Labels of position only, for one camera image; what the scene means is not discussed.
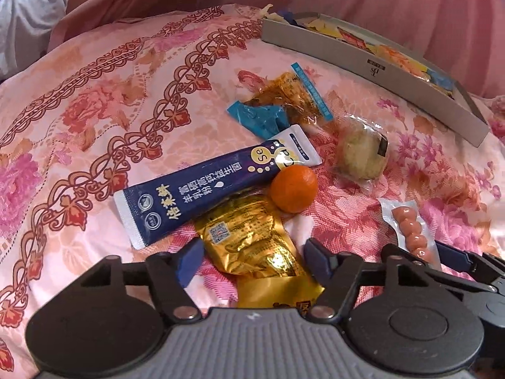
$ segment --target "white pillow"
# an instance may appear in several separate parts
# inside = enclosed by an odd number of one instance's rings
[[[68,0],[0,0],[0,81],[28,68],[47,50]]]

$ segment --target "silver rivet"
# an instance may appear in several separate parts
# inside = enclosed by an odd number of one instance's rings
[[[179,306],[174,309],[174,316],[177,319],[193,319],[198,316],[198,309],[193,306]]]
[[[316,305],[311,309],[311,315],[318,319],[330,319],[335,316],[335,310],[329,306]]]

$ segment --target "orange fruit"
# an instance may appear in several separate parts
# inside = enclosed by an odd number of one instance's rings
[[[316,199],[317,177],[303,165],[291,165],[279,172],[270,184],[270,197],[282,211],[297,214]]]

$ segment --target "open box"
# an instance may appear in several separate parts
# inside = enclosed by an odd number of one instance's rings
[[[307,23],[315,18],[341,27],[374,44],[382,44],[413,58],[439,75],[450,77],[436,65],[395,42],[366,29],[327,15],[304,12],[294,19]],[[453,98],[433,88],[426,81],[401,69],[398,65],[377,57],[372,52],[357,48],[342,40],[316,31],[264,19],[262,40],[324,60],[340,68],[361,75],[437,118],[454,132],[478,147],[489,132],[489,126],[466,90],[454,81]]]

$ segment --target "white plastic packaging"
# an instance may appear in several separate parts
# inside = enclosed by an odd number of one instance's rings
[[[407,201],[407,202],[401,202],[401,201],[390,201],[386,200],[384,198],[379,198],[380,206],[382,207],[382,218],[389,224],[391,227],[395,230],[396,232],[396,237],[398,238],[398,246],[406,250],[408,252],[408,249],[405,245],[405,237],[400,231],[400,225],[398,222],[395,220],[393,217],[392,211],[395,208],[398,207],[410,207],[416,210],[417,212],[417,217],[416,221],[421,224],[421,235],[423,235],[426,240],[428,241],[428,250],[430,251],[433,261],[431,263],[432,267],[434,269],[437,269],[439,271],[442,270],[442,267],[440,265],[440,257],[438,256],[438,249],[437,245],[435,244],[435,239],[430,233],[430,230],[428,228],[428,225],[424,221],[423,218],[419,215],[419,210],[417,208],[416,201]]]

